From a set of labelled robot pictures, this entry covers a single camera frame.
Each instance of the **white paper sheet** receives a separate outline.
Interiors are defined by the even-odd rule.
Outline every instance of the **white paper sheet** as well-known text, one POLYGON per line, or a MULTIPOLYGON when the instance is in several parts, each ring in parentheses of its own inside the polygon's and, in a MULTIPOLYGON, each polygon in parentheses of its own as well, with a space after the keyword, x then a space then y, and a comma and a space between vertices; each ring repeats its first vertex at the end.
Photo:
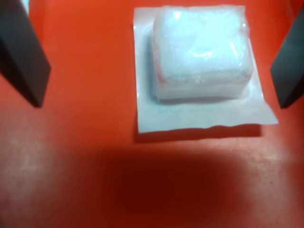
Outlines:
MULTIPOLYGON (((155 71, 152 54, 152 27, 160 8, 136 8, 134 41, 139 133, 216 125, 276 124, 278 120, 265 102, 252 47, 254 73, 246 95, 234 100, 205 100, 191 103, 162 103, 152 95, 155 71)), ((199 11, 202 7, 191 7, 199 11)))

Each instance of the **orange table surface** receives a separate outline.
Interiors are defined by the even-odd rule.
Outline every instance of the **orange table surface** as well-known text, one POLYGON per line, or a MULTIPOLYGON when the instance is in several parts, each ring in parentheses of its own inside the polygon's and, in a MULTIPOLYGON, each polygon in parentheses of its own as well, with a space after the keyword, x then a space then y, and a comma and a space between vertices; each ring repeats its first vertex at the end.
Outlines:
POLYGON ((281 110, 269 71, 302 2, 32 0, 52 72, 41 109, 0 77, 0 224, 304 227, 304 97, 281 110), (139 135, 133 9, 222 3, 247 7, 279 124, 139 135))

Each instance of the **plastic bag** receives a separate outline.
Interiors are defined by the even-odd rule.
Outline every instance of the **plastic bag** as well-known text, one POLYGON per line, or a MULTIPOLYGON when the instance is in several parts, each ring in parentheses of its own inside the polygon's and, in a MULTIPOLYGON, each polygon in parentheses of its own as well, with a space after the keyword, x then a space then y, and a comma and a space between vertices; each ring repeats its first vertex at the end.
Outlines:
POLYGON ((243 6, 164 7, 153 26, 156 97, 239 97, 253 73, 248 37, 243 6))
MULTIPOLYGON (((224 39, 220 37, 222 34, 221 31, 223 30, 214 28, 213 32, 218 33, 218 39, 222 39, 222 44, 230 51, 230 54, 224 54, 219 50, 217 52, 218 55, 215 55, 218 57, 216 61, 212 58, 204 60, 203 56, 197 58, 192 57, 191 61, 187 61, 185 58, 181 58, 185 56, 183 54, 186 50, 182 45, 178 46, 179 48, 177 49, 170 50, 173 53, 173 56, 167 54, 167 50, 155 51, 157 50, 157 45, 160 49, 159 42, 163 42, 163 40, 158 41, 155 39, 154 34, 156 31, 155 29, 157 28, 154 27, 153 29, 153 24, 156 16, 158 14, 162 15, 164 10, 168 10, 168 7, 136 8, 134 12, 133 29, 139 133, 183 128, 209 128, 215 125, 235 126, 250 123, 278 123, 272 110, 264 101, 257 66, 249 39, 247 39, 247 50, 242 49, 246 48, 244 37, 248 37, 248 26, 243 28, 238 27, 238 29, 236 29, 235 27, 237 26, 235 26, 234 28, 230 28, 230 34, 233 34, 232 36, 226 34, 227 39, 235 36, 235 33, 238 33, 239 35, 243 34, 240 35, 241 39, 243 39, 243 44, 238 47, 235 46, 235 48, 237 48, 236 53, 238 55, 240 54, 239 58, 232 53, 233 48, 230 43, 225 42, 224 39), (181 55, 179 56, 180 59, 176 56, 179 51, 181 52, 181 55), (218 64, 218 61, 221 61, 219 56, 225 58, 228 62, 223 61, 223 66, 220 66, 218 64), (232 74, 228 69, 229 67, 232 69, 232 66, 235 66, 233 70, 237 71, 237 62, 241 64, 238 69, 239 72, 232 74), (224 66, 226 66, 226 73, 221 74, 223 71, 220 68, 223 68, 224 66), (252 75, 250 75, 250 66, 253 68, 252 75), (157 81, 159 80, 159 76, 164 78, 165 81, 157 81), (218 96, 224 96, 226 98, 218 99, 218 96), (227 99, 232 96, 237 96, 237 99, 227 99)), ((244 17, 245 8, 239 6, 178 7, 172 8, 171 10, 173 10, 173 13, 190 10, 191 13, 187 16, 196 16, 200 18, 202 15, 205 17, 208 17, 208 15, 219 17, 220 15, 215 13, 215 11, 221 11, 221 17, 233 12, 235 17, 229 17, 229 20, 234 20, 234 25, 237 25, 235 20, 238 20, 239 25, 247 25, 246 18, 244 17)), ((173 13, 169 16, 174 24, 176 18, 172 17, 173 13)), ((189 32, 194 32, 194 28, 186 28, 185 25, 180 29, 185 30, 185 32, 187 31, 188 34, 189 32)), ((197 24, 188 23, 187 26, 197 26, 197 24)), ((221 27, 222 29, 225 29, 225 31, 228 30, 225 26, 221 27)), ((180 38, 183 36, 181 31, 179 31, 178 34, 171 34, 173 37, 175 35, 178 35, 180 38)), ((209 51, 214 52, 215 45, 213 45, 212 49, 204 51, 204 44, 199 42, 195 43, 195 40, 203 35, 204 33, 202 30, 198 29, 194 36, 185 36, 185 39, 181 40, 189 45, 191 43, 189 40, 192 37, 192 44, 196 44, 197 48, 201 48, 201 50, 196 48, 195 53, 197 54, 204 55, 209 51)), ((205 39, 205 41, 209 40, 211 44, 215 42, 212 38, 208 37, 202 37, 200 39, 205 39)), ((172 39, 168 39, 167 47, 169 47, 170 42, 172 42, 172 39)))

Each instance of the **white foam block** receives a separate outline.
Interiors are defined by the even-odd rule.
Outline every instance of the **white foam block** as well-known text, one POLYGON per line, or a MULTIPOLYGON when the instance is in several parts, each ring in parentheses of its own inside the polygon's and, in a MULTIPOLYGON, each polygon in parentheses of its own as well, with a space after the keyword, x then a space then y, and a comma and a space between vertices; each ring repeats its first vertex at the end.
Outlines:
POLYGON ((164 7, 153 26, 159 99, 239 97, 253 73, 245 7, 164 7))

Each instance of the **clear plastic packaging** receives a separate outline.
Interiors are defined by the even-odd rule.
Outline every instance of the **clear plastic packaging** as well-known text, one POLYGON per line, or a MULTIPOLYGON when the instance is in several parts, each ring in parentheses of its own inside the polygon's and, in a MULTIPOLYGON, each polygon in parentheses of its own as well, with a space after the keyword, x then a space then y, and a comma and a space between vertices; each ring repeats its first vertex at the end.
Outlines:
POLYGON ((228 5, 135 9, 139 133, 278 123, 263 97, 244 11, 245 7, 228 5), (164 17, 169 22, 163 23, 164 17), (211 17, 221 23, 221 29, 211 17), (203 31, 202 26, 208 23, 203 31), (171 27, 171 34, 167 34, 167 27, 171 27), (205 56, 195 57, 187 54, 188 50, 205 56))
POLYGON ((153 26, 156 97, 239 97, 253 73, 248 38, 243 6, 162 8, 153 26))

